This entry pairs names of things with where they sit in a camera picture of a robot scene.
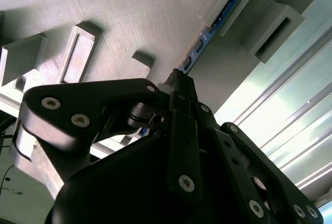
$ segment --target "wire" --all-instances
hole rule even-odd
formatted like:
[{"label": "wire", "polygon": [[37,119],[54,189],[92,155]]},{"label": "wire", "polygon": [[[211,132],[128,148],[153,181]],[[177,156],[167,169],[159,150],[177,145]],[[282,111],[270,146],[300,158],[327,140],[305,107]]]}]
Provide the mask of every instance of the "wire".
[{"label": "wire", "polygon": [[0,186],[0,196],[1,196],[2,186],[3,186],[3,184],[4,184],[5,177],[6,177],[7,173],[8,173],[8,171],[9,171],[11,168],[13,168],[13,167],[14,167],[14,165],[12,165],[11,167],[9,167],[8,170],[6,171],[6,173],[4,174],[4,177],[2,178],[1,186]]},{"label": "wire", "polygon": [[23,195],[24,194],[21,191],[10,190],[10,189],[7,189],[7,188],[2,188],[2,189],[5,189],[5,190],[7,190],[8,192],[10,192],[12,194],[18,194],[18,195]]}]

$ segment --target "robotic hand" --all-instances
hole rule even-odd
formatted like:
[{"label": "robotic hand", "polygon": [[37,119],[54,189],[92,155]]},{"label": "robotic hand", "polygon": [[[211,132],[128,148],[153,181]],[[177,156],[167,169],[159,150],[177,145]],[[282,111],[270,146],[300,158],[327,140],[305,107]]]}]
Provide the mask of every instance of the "robotic hand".
[{"label": "robotic hand", "polygon": [[[216,123],[190,77],[175,69],[165,84],[173,90],[130,79],[24,95],[14,160],[55,199],[46,223],[323,223],[240,128]],[[91,164],[93,143],[141,127],[148,136]]]}]

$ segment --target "silver screw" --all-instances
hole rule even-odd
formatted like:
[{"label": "silver screw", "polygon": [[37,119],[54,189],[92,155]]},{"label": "silver screw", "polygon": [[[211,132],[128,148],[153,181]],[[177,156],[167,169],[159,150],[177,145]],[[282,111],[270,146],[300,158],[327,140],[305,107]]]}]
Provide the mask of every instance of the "silver screw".
[{"label": "silver screw", "polygon": [[88,127],[90,124],[90,119],[84,114],[75,114],[72,116],[72,123],[77,127]]},{"label": "silver screw", "polygon": [[151,92],[154,92],[156,89],[153,86],[147,85],[146,88]]},{"label": "silver screw", "polygon": [[52,97],[46,97],[41,101],[41,104],[43,107],[51,110],[58,109],[61,106],[60,101],[58,101],[56,98]]},{"label": "silver screw", "polygon": [[233,125],[230,126],[230,129],[236,133],[238,132],[238,129]]},{"label": "silver screw", "polygon": [[204,111],[209,111],[209,108],[207,106],[205,106],[204,104],[202,104],[201,107]]},{"label": "silver screw", "polygon": [[181,188],[183,188],[183,190],[186,192],[192,193],[195,189],[195,184],[189,176],[180,176],[178,179],[178,183],[180,184]]},{"label": "silver screw", "polygon": [[261,208],[261,206],[256,202],[255,200],[250,200],[249,201],[249,207],[251,211],[258,217],[258,218],[263,218],[264,217],[264,211]]},{"label": "silver screw", "polygon": [[317,212],[311,206],[307,205],[307,210],[313,218],[316,218],[316,219],[318,218]]},{"label": "silver screw", "polygon": [[293,207],[299,216],[301,216],[302,218],[306,217],[305,212],[302,210],[302,208],[299,205],[294,204]]}]

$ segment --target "screw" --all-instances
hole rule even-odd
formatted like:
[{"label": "screw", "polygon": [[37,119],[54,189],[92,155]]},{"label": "screw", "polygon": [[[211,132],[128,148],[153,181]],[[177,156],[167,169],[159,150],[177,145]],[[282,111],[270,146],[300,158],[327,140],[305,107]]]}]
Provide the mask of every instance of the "screw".
[{"label": "screw", "polygon": [[189,176],[180,176],[178,179],[178,183],[180,184],[181,188],[183,188],[183,190],[186,192],[192,193],[195,189],[195,184]]},{"label": "screw", "polygon": [[75,114],[72,116],[72,123],[77,127],[88,127],[90,124],[90,119],[84,114]]},{"label": "screw", "polygon": [[316,218],[316,219],[318,218],[317,212],[311,206],[307,205],[307,210],[313,218]]},{"label": "screw", "polygon": [[231,129],[232,131],[234,131],[235,133],[238,132],[238,129],[237,129],[235,126],[233,126],[233,125],[230,126],[230,129]]},{"label": "screw", "polygon": [[153,86],[147,85],[146,88],[150,90],[151,92],[155,92],[155,88]]},{"label": "screw", "polygon": [[256,202],[255,200],[250,200],[249,201],[249,207],[251,211],[258,217],[258,218],[263,218],[264,217],[264,211],[261,208],[261,206]]},{"label": "screw", "polygon": [[46,97],[41,101],[41,104],[43,107],[50,109],[50,110],[55,110],[58,109],[61,106],[60,101],[58,101],[56,98],[52,97]]},{"label": "screw", "polygon": [[299,216],[301,216],[302,218],[306,217],[305,212],[302,210],[302,208],[299,205],[294,204],[293,207]]},{"label": "screw", "polygon": [[204,104],[202,104],[201,107],[204,111],[209,111],[209,108],[207,106],[205,106]]}]

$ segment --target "blue circuit board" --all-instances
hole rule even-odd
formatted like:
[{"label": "blue circuit board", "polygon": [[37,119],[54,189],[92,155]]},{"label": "blue circuit board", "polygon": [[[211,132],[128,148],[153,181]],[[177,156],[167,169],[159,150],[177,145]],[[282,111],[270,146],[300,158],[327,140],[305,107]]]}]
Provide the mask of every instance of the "blue circuit board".
[{"label": "blue circuit board", "polygon": [[185,74],[188,74],[195,64],[198,57],[201,55],[203,50],[207,47],[208,43],[211,41],[212,37],[217,34],[218,30],[226,22],[227,18],[235,9],[237,3],[240,0],[229,0],[226,6],[222,9],[219,16],[216,18],[212,27],[206,26],[199,37],[196,39],[194,45],[190,48],[187,55],[184,57],[181,65],[178,69]]}]

